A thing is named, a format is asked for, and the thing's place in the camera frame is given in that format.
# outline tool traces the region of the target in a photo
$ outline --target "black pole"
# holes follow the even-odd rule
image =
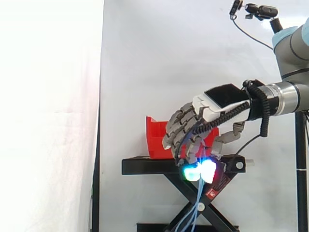
[[[99,232],[99,211],[100,211],[100,105],[98,107],[98,133],[95,168],[92,179],[92,231]]]
[[[298,232],[308,232],[305,124],[305,114],[295,113]]]

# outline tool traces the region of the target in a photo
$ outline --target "red label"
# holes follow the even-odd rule
[[[208,192],[206,192],[206,196],[210,199],[213,200],[219,192],[215,191],[213,188],[209,189]]]
[[[226,175],[223,175],[220,182],[213,186],[211,189],[209,189],[206,192],[206,196],[210,199],[213,200],[215,199],[216,196],[226,187],[226,185],[231,181],[230,178],[228,178]]]

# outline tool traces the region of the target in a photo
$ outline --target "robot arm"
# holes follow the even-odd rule
[[[186,144],[187,161],[196,162],[195,153],[203,139],[223,123],[233,123],[233,131],[216,138],[212,153],[217,159],[222,144],[240,137],[245,121],[262,118],[260,135],[267,137],[269,116],[309,109],[309,19],[300,28],[276,33],[273,45],[281,82],[263,85],[247,81],[242,89],[232,84],[215,87],[195,96],[171,117],[163,147],[171,148],[175,159]]]

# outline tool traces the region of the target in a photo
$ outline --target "blue glowing light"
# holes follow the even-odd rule
[[[197,163],[197,167],[192,167],[192,166],[185,167],[183,169],[184,177],[188,181],[197,181],[197,180],[199,180],[200,177],[201,177],[200,167],[201,167],[200,163]]]

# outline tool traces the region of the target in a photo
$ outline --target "white backdrop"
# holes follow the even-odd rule
[[[273,53],[229,20],[232,0],[106,0],[102,52],[101,232],[134,232],[137,222],[168,223],[186,204],[163,176],[121,176],[121,159],[147,154],[145,116],[168,120],[193,96],[246,79],[280,81]],[[279,8],[284,26],[309,16],[306,0],[256,0]],[[238,23],[271,44],[268,23]],[[246,125],[235,152],[259,132]],[[243,153],[255,167],[214,205],[242,232],[296,231],[294,116],[270,120],[269,137]],[[200,218],[199,223],[207,223]]]
[[[86,232],[102,0],[0,0],[0,231]]]

